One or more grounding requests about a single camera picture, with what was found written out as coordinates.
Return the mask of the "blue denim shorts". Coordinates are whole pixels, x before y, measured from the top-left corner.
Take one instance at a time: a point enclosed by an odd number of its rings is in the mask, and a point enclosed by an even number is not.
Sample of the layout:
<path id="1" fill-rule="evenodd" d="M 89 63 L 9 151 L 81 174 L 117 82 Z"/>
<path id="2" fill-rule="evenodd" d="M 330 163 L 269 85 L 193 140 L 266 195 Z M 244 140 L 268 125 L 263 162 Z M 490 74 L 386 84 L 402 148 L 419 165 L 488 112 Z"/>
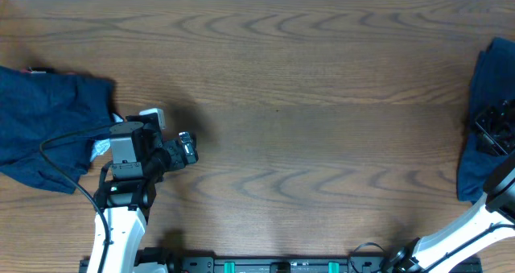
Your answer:
<path id="1" fill-rule="evenodd" d="M 495 38 L 470 84 L 468 135 L 457 174 L 459 201 L 479 200 L 494 169 L 514 153 L 514 42 Z"/>

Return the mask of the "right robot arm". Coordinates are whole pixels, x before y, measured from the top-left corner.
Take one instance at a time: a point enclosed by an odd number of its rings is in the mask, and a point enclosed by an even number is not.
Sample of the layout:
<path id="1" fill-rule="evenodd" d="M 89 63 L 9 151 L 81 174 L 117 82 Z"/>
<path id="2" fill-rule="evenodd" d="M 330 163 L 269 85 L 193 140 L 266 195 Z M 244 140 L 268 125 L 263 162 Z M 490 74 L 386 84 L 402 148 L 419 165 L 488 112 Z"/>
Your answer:
<path id="1" fill-rule="evenodd" d="M 495 242 L 514 236 L 514 101 L 490 106 L 475 119 L 486 146 L 508 158 L 484 182 L 484 193 L 440 231 L 390 255 L 381 272 L 449 272 Z"/>

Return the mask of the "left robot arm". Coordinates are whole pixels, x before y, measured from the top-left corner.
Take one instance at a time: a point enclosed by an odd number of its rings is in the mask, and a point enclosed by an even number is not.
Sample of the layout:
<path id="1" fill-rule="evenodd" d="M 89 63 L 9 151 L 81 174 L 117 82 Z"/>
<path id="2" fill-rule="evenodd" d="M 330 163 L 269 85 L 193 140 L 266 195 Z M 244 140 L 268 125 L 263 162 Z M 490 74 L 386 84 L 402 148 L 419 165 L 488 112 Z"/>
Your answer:
<path id="1" fill-rule="evenodd" d="M 100 212 L 88 272 L 132 272 L 146 232 L 155 185 L 168 172 L 198 162 L 196 137 L 180 132 L 164 141 L 153 122 L 121 122 L 109 129 L 113 160 L 102 168 L 95 192 Z"/>

